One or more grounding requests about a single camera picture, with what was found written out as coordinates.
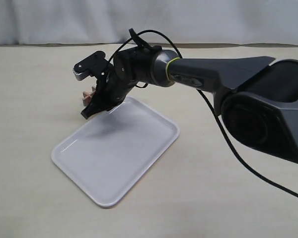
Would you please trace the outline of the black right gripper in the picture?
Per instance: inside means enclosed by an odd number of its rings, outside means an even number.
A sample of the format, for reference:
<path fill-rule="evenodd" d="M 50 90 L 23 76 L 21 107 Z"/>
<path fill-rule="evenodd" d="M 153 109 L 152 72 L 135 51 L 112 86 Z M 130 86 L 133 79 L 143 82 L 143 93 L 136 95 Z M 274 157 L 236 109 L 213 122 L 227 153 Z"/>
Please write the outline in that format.
<path fill-rule="evenodd" d="M 121 104 L 126 95 L 138 82 L 155 85 L 153 79 L 153 61 L 161 52 L 161 47 L 133 47 L 114 54 L 113 67 L 103 89 L 93 97 L 83 99 L 84 109 L 80 114 L 88 119 L 91 116 L 109 111 Z"/>

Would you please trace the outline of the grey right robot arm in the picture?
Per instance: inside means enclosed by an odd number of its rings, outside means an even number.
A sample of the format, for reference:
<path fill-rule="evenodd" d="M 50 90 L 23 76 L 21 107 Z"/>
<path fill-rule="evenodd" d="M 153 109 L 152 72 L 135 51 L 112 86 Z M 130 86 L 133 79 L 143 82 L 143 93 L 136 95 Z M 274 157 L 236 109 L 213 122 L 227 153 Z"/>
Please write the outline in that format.
<path fill-rule="evenodd" d="M 254 150 L 298 164 L 298 60 L 259 56 L 183 59 L 160 46 L 114 54 L 96 51 L 73 68 L 77 80 L 96 78 L 85 118 L 121 104 L 139 82 L 182 84 L 213 95 L 213 109 L 234 139 Z"/>

